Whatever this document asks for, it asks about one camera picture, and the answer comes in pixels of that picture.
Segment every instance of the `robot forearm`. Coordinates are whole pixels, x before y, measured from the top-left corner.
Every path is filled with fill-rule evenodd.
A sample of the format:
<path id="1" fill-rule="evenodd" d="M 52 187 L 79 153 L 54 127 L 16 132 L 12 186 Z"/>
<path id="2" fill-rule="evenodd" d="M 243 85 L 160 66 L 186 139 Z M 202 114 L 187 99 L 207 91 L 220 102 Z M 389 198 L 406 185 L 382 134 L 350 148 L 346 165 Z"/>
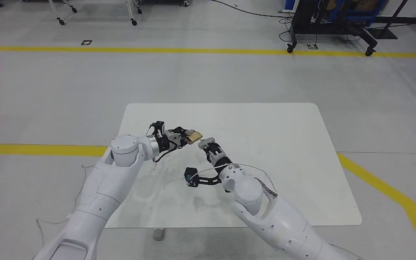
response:
<path id="1" fill-rule="evenodd" d="M 129 194 L 143 162 L 202 137 L 182 127 L 165 131 L 163 122 L 151 126 L 154 132 L 150 136 L 122 135 L 111 141 L 86 179 L 79 204 L 66 227 L 41 249 L 35 260 L 95 259 L 99 236 Z"/>
<path id="2" fill-rule="evenodd" d="M 297 260 L 349 259 L 320 237 L 287 200 L 259 179 L 244 175 L 244 170 L 231 162 L 213 138 L 202 140 L 199 147 L 216 167 L 224 189 L 234 195 L 233 212 L 271 247 Z M 263 194 L 268 198 L 268 205 L 262 216 L 256 216 L 261 209 Z"/>

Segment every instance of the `tabletop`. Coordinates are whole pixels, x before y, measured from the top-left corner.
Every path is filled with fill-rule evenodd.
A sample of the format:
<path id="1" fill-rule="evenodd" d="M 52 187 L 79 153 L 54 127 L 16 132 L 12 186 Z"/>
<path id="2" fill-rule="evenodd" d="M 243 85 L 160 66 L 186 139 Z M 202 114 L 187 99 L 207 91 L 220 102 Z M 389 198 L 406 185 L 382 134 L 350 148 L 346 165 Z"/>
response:
<path id="1" fill-rule="evenodd" d="M 318 107 L 311 103 L 132 103 L 119 135 L 146 134 L 150 123 L 195 129 L 214 137 L 234 163 L 268 173 L 278 194 L 313 226 L 361 223 L 356 201 Z M 133 188 L 106 228 L 244 227 L 221 185 L 186 185 L 186 167 L 210 168 L 196 144 L 154 164 L 145 162 Z M 246 167 L 246 173 L 270 181 Z M 201 175 L 215 176 L 214 170 Z"/>

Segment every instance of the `gray floor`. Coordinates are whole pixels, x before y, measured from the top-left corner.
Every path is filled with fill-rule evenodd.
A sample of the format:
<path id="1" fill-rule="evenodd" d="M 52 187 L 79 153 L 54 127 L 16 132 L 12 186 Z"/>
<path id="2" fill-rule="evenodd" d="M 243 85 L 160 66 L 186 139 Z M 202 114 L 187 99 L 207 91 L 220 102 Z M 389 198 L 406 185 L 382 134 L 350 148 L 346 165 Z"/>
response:
<path id="1" fill-rule="evenodd" d="M 198 47 L 285 49 L 278 18 L 210 2 L 143 6 L 137 27 L 122 1 L 6 1 L 0 46 Z M 278 14 L 279 1 L 239 7 Z M 416 52 L 416 27 L 392 29 L 378 51 Z M 299 49 L 315 37 L 306 38 Z M 319 36 L 321 50 L 363 51 Z M 133 102 L 311 102 L 337 151 L 416 200 L 415 59 L 155 53 L 0 52 L 0 143 L 107 145 Z M 64 218 L 83 181 L 87 157 L 0 157 L 1 259 L 30 259 L 41 240 L 34 219 Z M 367 260 L 416 258 L 416 233 L 401 206 L 345 170 L 363 217 L 360 226 L 317 227 L 330 242 Z M 44 225 L 45 238 L 60 226 Z M 247 229 L 106 229 L 98 259 L 276 259 Z"/>

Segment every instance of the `yellow object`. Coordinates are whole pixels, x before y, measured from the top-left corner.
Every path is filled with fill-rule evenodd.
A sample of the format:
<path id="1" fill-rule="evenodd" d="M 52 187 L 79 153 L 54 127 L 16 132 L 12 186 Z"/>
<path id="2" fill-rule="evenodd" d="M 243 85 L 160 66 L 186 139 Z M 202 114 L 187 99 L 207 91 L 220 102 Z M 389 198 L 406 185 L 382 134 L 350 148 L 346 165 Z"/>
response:
<path id="1" fill-rule="evenodd" d="M 416 203 L 399 190 L 388 185 L 380 178 L 371 174 L 366 169 L 362 168 L 360 165 L 346 158 L 344 155 L 337 153 L 339 162 L 341 165 L 346 168 L 351 173 L 357 175 L 360 179 L 371 185 L 373 188 L 377 189 L 387 197 L 391 198 L 394 202 L 398 203 L 403 207 L 404 211 L 408 215 L 408 218 L 416 230 Z"/>
<path id="2" fill-rule="evenodd" d="M 0 154 L 3 155 L 102 156 L 106 149 L 106 146 L 0 144 Z"/>
<path id="3" fill-rule="evenodd" d="M 286 49 L 196 49 L 196 48 L 130 48 L 130 47 L 47 47 L 0 46 L 0 51 L 15 52 L 67 52 L 67 53 L 189 53 L 189 54 L 240 54 L 240 55 L 293 55 L 365 57 L 359 51 L 302 51 L 288 53 Z M 374 53 L 372 57 L 416 58 L 416 53 Z"/>
<path id="4" fill-rule="evenodd" d="M 201 138 L 202 138 L 202 134 L 200 132 L 196 131 L 193 134 L 191 134 L 190 136 L 188 136 L 188 139 L 190 141 L 189 144 L 193 144 Z"/>

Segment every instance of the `table leg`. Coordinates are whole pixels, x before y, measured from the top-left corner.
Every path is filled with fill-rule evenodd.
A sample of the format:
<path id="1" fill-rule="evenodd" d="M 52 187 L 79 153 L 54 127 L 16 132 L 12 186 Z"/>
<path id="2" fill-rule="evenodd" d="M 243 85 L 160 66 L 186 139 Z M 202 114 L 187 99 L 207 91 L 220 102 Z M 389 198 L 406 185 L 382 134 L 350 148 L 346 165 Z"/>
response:
<path id="1" fill-rule="evenodd" d="M 164 238 L 164 228 L 155 228 L 153 230 L 153 239 L 155 241 L 162 241 Z"/>

